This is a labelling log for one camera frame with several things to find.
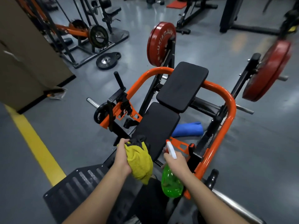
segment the gray floor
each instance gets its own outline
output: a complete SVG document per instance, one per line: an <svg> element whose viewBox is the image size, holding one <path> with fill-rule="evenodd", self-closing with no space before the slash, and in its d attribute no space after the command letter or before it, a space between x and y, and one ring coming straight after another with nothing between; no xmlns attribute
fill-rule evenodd
<svg viewBox="0 0 299 224"><path fill-rule="evenodd" d="M78 18L71 0L59 0L70 18ZM261 12L267 0L244 0L238 23L278 28L283 14L293 0L274 0L267 14ZM191 22L190 35L177 35L176 64L180 61L209 69L208 80L231 90L244 70L247 59L254 52L264 53L275 37L229 30L219 33L219 23L225 0L213 0L217 10L205 12ZM44 100L28 110L25 116L66 174L77 167L102 163L112 152L115 136L93 121L94 108L85 100L93 98L99 104L117 89L113 72L118 71L129 88L152 66L148 63L146 45L151 29L160 21L176 24L182 10L154 5L149 9L145 1L112 0L122 11L121 22L113 26L130 32L130 38L111 51L122 54L116 67L100 71L95 60L71 70L77 79L65 86L68 91L62 101ZM61 12L54 12L56 23L67 24ZM229 132L214 157L210 169L220 172L215 188L237 201L267 223L298 223L299 216L299 151L297 125L299 118L298 44L296 37L293 56L284 70L290 79L276 82L258 102L236 99L237 104L255 111L254 115L237 112ZM80 52L76 58L82 58ZM139 109L148 90L148 80L131 99ZM198 97L217 105L222 99L201 89ZM50 188L38 168L17 128L5 110L0 108L0 170L6 181L0 184L2 206L1 223L54 223L42 195ZM210 118L188 109L182 122L201 121L204 127ZM190 212L178 210L174 222L190 223Z"/></svg>

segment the white spray nozzle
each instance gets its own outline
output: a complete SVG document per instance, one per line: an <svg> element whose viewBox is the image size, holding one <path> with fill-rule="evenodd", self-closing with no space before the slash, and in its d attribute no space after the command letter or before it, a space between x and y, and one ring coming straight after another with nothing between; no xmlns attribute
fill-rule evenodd
<svg viewBox="0 0 299 224"><path fill-rule="evenodd" d="M173 148L171 142L168 140L166 141L166 147L169 151L169 154L172 156L172 158L176 159L176 152L174 151L174 148Z"/></svg>

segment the orange metal frame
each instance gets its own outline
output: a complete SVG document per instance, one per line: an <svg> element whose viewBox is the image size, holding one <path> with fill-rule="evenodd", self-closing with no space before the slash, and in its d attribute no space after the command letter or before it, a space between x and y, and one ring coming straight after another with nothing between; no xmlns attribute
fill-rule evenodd
<svg viewBox="0 0 299 224"><path fill-rule="evenodd" d="M36 2L36 0L30 0L30 1L33 3L34 7L36 8L37 12L39 13L39 15L41 16L43 21L47 22L48 19L47 19L46 15L44 14L44 12L42 11L39 4ZM31 15L32 17L36 17L36 15L31 11L30 7L28 6L28 4L26 3L25 0L18 0L18 2L20 3L21 7L23 7L29 15ZM88 37L88 30L78 29L78 28L75 28L73 25L63 26L60 24L55 24L55 26L57 27L58 30L63 30L70 35Z"/></svg>
<svg viewBox="0 0 299 224"><path fill-rule="evenodd" d="M130 100L132 98L132 96L136 93L136 91L142 86L142 84L150 77L157 75L157 74L167 74L167 75L171 75L173 69L169 68L169 67L156 67L156 68L152 68L150 70L148 70L147 72L145 72L135 83L134 85L128 90L127 92L127 99ZM199 165L196 167L195 169L195 173L194 175L198 178L201 179L205 173L205 171L207 170L210 162L212 161L219 145L221 144L226 132L228 131L228 129L230 128L230 125L232 124L235 116L236 116L236 102L235 99L233 98L233 96L230 94L230 92L228 92L225 88L223 88L222 86L219 86L218 84L209 82L207 80L204 81L203 85L201 86L202 88L205 88L207 90L213 91L217 94L219 94L224 100L225 100L225 104L228 108L228 114L226 117L226 120L224 121L222 127L220 128L220 131L218 132L218 134L216 135L213 143L211 144L211 146L206 150L204 157L203 157L203 161L199 163ZM113 115L116 116L118 119L122 119L125 114L123 116L119 116L121 113L121 103L122 102L118 102L116 104L116 106L113 108ZM131 107L133 109L132 114L130 115L133 119L137 120L138 122L141 121L142 117L138 114L138 112L136 112L136 110L133 108L132 104ZM107 116L103 122L100 124L101 127L103 128L108 128L109 126L109 116ZM188 151L188 145L187 143L181 142L175 138L170 138L171 143L178 148L179 150L181 150L182 152L184 152L185 154L189 154ZM185 191L184 196L187 197L188 199L190 199L190 194L188 191Z"/></svg>

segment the spray bottle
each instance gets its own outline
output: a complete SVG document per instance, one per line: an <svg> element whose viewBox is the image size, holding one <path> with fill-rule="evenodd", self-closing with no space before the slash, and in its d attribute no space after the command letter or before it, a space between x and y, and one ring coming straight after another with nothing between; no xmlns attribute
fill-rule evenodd
<svg viewBox="0 0 299 224"><path fill-rule="evenodd" d="M166 147L169 154L176 159L176 153L169 140L166 140ZM184 186L181 181L171 172L168 164L164 167L162 173L161 186L164 194L169 198L177 198L181 196Z"/></svg>

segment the blue foam roller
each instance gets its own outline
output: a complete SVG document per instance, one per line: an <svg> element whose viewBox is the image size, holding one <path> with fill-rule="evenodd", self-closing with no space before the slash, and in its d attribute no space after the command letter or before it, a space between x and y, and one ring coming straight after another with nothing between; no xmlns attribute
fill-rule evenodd
<svg viewBox="0 0 299 224"><path fill-rule="evenodd" d="M178 124L172 137L202 136L204 129L200 122Z"/></svg>

